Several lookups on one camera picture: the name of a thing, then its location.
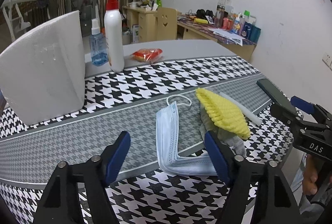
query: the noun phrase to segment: metal pin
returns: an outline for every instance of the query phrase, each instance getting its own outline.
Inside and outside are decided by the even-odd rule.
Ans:
[[[269,161],[269,165],[274,168],[274,167],[278,166],[278,163],[275,162],[274,160],[271,160],[271,161]]]
[[[237,155],[234,157],[234,159],[235,159],[236,161],[239,161],[239,162],[244,161],[244,157],[241,156],[240,154],[237,154]]]
[[[92,161],[92,162],[97,162],[97,161],[99,161],[100,159],[101,159],[100,155],[96,154],[96,155],[94,155],[94,156],[91,158],[91,161]]]
[[[67,165],[66,161],[61,161],[61,162],[58,163],[58,167],[59,167],[59,168],[63,168],[63,167],[65,167],[66,165]]]

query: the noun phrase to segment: houndstooth pattern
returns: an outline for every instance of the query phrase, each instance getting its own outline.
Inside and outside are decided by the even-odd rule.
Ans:
[[[7,108],[0,117],[0,138],[125,103],[254,73],[259,71],[248,62],[230,56],[172,60],[97,75],[85,80],[85,102],[79,111],[27,126]]]
[[[292,141],[289,128],[270,115],[270,106],[258,114],[262,124],[249,121],[250,139],[244,142],[249,161],[282,161]],[[251,185],[248,203],[256,197]],[[167,174],[160,169],[114,182],[106,189],[121,224],[125,223],[214,223],[229,189],[216,176],[197,177]],[[41,190],[22,189],[0,183],[0,194],[20,224],[32,222]],[[85,223],[92,218],[84,189],[79,192]]]

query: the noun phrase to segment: white elastic loop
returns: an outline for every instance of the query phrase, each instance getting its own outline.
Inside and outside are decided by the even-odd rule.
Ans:
[[[180,103],[180,104],[177,104],[177,106],[184,105],[184,106],[187,106],[187,107],[191,107],[191,104],[192,104],[191,100],[189,98],[187,98],[186,96],[183,96],[183,95],[171,95],[171,96],[167,97],[166,98],[167,106],[169,106],[168,99],[171,98],[171,97],[183,97],[183,98],[185,98],[186,100],[189,101],[189,104],[187,104],[187,103]]]

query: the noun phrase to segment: white wall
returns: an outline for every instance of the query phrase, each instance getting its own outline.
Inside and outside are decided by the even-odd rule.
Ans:
[[[162,0],[183,13],[215,11],[218,0]],[[332,111],[332,71],[322,62],[332,54],[330,0],[232,0],[236,12],[249,10],[262,29],[252,64],[288,96],[297,95]]]

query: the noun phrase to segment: wooden desk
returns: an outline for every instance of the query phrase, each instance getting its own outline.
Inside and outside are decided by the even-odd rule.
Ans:
[[[244,39],[243,45],[240,46],[230,39],[213,34],[209,31],[210,27],[213,26],[209,24],[194,23],[191,19],[186,19],[185,16],[183,16],[182,20],[178,20],[178,32],[182,34],[183,31],[183,39],[213,40],[249,62],[257,44]]]
[[[154,15],[157,11],[130,7],[123,7],[123,9],[127,10],[128,27],[132,30],[132,26],[138,24],[139,42],[157,40],[157,19]]]

